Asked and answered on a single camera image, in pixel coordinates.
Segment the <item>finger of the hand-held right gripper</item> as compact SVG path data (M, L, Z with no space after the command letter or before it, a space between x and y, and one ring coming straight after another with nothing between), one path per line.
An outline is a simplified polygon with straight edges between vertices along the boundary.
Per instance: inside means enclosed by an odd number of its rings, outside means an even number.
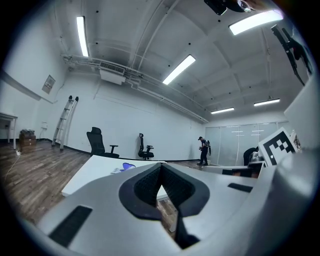
M239 176L239 177L246 177L246 178L258 178L258 172L252 171L250 169L223 169L223 175L230 175L230 176Z
M247 166L204 166L202 170L207 173L222 173L229 171L238 172L259 172L262 168L262 162L250 162Z

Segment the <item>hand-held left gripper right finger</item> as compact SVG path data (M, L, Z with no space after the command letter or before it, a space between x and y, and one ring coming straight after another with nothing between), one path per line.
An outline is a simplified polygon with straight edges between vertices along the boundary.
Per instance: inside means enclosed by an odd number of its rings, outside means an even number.
M202 181L209 188L209 199L202 211L183 219L188 234L198 242L161 256L259 256L254 251L255 227L272 186L275 167L264 168L258 178L223 175L167 164Z

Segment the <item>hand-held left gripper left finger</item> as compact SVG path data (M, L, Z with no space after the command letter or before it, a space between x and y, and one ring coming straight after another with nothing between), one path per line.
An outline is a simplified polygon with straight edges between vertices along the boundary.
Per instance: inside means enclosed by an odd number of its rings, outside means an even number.
M181 251L159 220L139 219L121 203L130 178L149 164L95 179L48 211L37 228L50 252L62 256L173 256Z

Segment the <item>blue object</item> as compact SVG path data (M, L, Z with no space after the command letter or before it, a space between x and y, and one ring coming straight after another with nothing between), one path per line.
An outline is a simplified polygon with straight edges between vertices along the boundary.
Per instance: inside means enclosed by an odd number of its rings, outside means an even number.
M134 169L134 168L136 168L136 166L135 166L134 164L130 164L130 163L124 162L124 163L122 164L122 167L120 167L120 168L116 167L116 168L111 172L111 174L122 173L122 172L125 172L125 171L128 171L128 170Z

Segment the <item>person's right forearm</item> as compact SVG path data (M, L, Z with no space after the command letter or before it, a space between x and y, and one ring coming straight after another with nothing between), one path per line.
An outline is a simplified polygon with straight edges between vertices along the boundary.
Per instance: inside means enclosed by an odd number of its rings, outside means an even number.
M320 148L320 74L309 78L284 115L302 149Z

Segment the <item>frosted glass partition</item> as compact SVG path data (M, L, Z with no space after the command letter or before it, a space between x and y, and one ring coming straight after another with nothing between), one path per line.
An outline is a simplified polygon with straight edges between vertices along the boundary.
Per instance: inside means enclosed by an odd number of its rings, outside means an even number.
M256 148L260 141L280 128L288 134L293 130L288 121L207 127L205 139L211 145L208 162L218 166L243 166L245 151Z

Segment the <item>ceiling light strip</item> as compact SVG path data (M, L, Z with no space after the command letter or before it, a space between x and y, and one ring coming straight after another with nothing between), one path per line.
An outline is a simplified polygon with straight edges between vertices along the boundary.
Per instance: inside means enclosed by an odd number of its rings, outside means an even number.
M284 16L279 10L264 11L231 24L229 29L236 36L266 23L281 21L283 18Z
M77 25L77 32L78 32L78 38L79 38L82 55L84 57L88 57L89 52L88 52L87 40L86 40L85 17L78 16L76 18L76 25Z
M281 100L279 98L277 99L269 99L266 101L262 101L262 102L256 102L253 104L254 107L260 107L260 106L265 106L265 105L270 105L270 104L277 104L279 103Z
M175 78L177 78L184 70L192 65L196 59L189 54L164 80L163 84L169 85Z
M216 114L221 114L221 113L232 112L234 110L235 110L234 107L230 107L230 108L225 108L225 109L220 109L220 110L214 110L214 111L211 111L210 113L212 115L216 115Z

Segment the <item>black wide-back office chair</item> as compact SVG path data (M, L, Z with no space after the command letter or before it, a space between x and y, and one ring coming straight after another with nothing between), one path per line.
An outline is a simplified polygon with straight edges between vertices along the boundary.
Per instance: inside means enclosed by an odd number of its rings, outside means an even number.
M117 145L110 145L111 152L106 152L103 144L103 136L100 128L92 127L91 131L86 132L87 138L91 146L90 156L101 156L108 158L119 158L120 155L114 153L114 148L118 147Z

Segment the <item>aluminium ladder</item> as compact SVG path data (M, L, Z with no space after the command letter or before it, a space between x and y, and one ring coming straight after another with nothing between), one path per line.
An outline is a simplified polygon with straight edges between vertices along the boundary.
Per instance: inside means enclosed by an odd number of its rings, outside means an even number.
M64 150L65 139L67 137L67 130L71 122L70 120L72 114L78 104L78 101L78 96L73 98L73 96L70 95L57 122L51 146L54 147L58 143L60 151Z

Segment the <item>brown cardboard box stack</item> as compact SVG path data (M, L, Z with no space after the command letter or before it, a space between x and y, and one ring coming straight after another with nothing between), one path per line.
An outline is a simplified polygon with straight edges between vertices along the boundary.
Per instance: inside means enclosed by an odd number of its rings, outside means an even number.
M35 131L31 129L22 129L19 133L19 149L23 151L29 151L36 145Z

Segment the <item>white air conditioner unit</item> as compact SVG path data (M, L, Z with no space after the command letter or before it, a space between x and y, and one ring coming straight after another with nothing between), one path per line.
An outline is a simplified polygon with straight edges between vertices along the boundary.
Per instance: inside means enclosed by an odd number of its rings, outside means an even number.
M125 69L114 64L100 62L99 73L102 80L113 84L122 85L126 81Z

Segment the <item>small white desk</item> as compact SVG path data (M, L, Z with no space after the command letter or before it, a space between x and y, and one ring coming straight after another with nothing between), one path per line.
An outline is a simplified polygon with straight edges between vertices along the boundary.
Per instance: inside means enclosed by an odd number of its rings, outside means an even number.
M13 149L16 151L17 150L16 127L17 127L18 117L16 115L14 115L14 114L9 114L9 113L0 111L0 120L4 120L4 121L9 121L10 122L10 127L8 128L8 132L7 132L7 141L8 141L8 143L10 143L10 141L11 141L11 131L12 131Z

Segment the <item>person's eyeglasses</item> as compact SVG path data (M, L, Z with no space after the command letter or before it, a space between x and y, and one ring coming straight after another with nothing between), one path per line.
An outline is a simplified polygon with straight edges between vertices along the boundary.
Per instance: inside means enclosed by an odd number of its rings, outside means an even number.
M244 12L249 13L252 11L252 8L244 0L236 0L236 3Z

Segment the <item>white ceiling pipe run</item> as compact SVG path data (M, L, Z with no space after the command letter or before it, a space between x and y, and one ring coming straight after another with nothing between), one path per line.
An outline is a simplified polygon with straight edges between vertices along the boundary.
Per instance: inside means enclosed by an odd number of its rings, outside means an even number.
M121 75L125 78L124 82L130 84L133 90L167 104L175 110L191 116L202 124L207 124L209 122L206 118L208 112L204 106L187 96L185 93L165 85L159 79L148 75L145 72L138 71L116 62L94 57L67 54L62 54L61 57L71 67L84 66L95 70L102 69Z

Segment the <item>grey wall poster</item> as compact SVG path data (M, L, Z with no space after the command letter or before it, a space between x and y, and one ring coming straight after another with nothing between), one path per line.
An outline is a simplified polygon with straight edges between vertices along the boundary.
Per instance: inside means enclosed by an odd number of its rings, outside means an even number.
M42 90L45 93L50 94L55 82L56 82L56 80L49 74L47 79L45 80L43 86L42 86Z

